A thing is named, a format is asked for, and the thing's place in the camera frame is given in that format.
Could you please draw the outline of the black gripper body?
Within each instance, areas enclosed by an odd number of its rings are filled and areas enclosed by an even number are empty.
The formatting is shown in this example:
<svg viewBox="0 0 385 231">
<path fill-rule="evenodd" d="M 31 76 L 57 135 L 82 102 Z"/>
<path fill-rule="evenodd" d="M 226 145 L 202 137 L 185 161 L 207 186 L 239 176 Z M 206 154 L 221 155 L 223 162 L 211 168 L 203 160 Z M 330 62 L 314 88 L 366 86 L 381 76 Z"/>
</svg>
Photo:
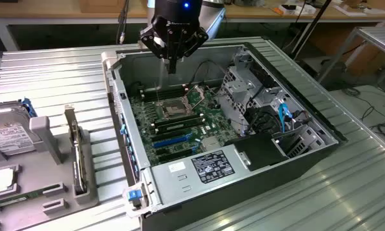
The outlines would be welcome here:
<svg viewBox="0 0 385 231">
<path fill-rule="evenodd" d="M 183 42 L 199 30 L 199 0 L 157 0 L 153 31 L 166 44 Z"/>
</svg>

